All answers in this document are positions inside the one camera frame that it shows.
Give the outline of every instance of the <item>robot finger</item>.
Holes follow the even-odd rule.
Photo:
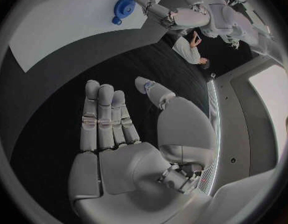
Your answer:
[[[121,108],[124,104],[124,92],[115,91],[111,107],[111,120],[115,145],[121,145],[126,143],[121,124]]]
[[[174,92],[163,85],[143,77],[135,79],[135,86],[139,92],[147,94],[150,101],[161,110],[164,110],[169,100],[176,96]]]
[[[114,148],[114,137],[111,123],[111,103],[114,88],[104,84],[98,93],[98,140],[99,150]]]
[[[97,95],[100,84],[97,81],[89,80],[86,83],[86,98],[84,103],[81,143],[82,151],[94,151],[97,149]]]

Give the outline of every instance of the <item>person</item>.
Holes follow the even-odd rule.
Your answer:
[[[200,65],[203,69],[208,69],[210,67],[209,59],[201,57],[197,49],[197,46],[202,42],[202,39],[198,38],[196,31],[193,32],[193,37],[190,42],[188,42],[180,33],[176,34],[174,31],[169,31],[168,33],[174,40],[172,49],[188,63]]]

